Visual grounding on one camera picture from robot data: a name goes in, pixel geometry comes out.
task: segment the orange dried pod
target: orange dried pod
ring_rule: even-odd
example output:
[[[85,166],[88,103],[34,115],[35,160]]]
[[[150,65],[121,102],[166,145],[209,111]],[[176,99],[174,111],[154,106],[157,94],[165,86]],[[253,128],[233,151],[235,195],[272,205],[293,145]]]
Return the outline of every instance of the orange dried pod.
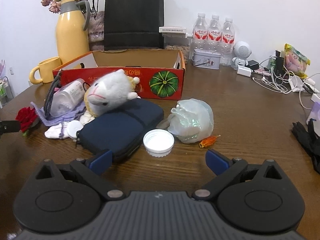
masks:
[[[217,140],[218,137],[220,137],[221,135],[218,135],[218,136],[209,136],[205,139],[203,139],[200,143],[199,143],[199,147],[202,149],[202,148],[207,148],[209,146],[211,146],[212,144],[214,144]]]

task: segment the black glove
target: black glove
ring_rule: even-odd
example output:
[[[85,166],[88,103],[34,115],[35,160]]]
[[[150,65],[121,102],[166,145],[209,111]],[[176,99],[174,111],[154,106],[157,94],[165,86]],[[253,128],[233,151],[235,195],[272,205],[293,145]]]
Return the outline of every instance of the black glove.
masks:
[[[292,123],[292,133],[311,157],[313,169],[320,174],[320,138],[313,128],[313,119],[308,123],[308,131],[300,123]]]

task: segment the red crochet flower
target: red crochet flower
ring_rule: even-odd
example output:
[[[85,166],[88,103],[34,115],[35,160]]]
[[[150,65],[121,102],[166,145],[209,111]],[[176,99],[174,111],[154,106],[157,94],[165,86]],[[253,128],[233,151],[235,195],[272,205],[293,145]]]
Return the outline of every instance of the red crochet flower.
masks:
[[[24,133],[29,127],[33,124],[33,122],[37,119],[35,109],[31,109],[30,107],[24,107],[19,110],[16,120],[19,121],[21,125],[21,131]]]

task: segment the navy blue zippered case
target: navy blue zippered case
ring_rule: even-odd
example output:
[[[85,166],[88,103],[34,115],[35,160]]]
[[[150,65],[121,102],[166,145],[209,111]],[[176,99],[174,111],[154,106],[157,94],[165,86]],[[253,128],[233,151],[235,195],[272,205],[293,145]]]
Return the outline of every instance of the navy blue zippered case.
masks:
[[[119,161],[135,152],[144,135],[155,129],[163,117],[160,106],[132,99],[86,124],[78,137],[80,144],[93,154],[111,151],[113,161]]]

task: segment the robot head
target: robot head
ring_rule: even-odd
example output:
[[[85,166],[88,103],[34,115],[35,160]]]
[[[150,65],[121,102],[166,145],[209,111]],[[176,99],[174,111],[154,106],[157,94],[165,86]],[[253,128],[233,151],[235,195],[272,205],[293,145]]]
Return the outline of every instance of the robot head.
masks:
[[[238,41],[235,44],[234,51],[237,57],[240,59],[246,59],[251,55],[251,49],[248,43],[244,41]]]

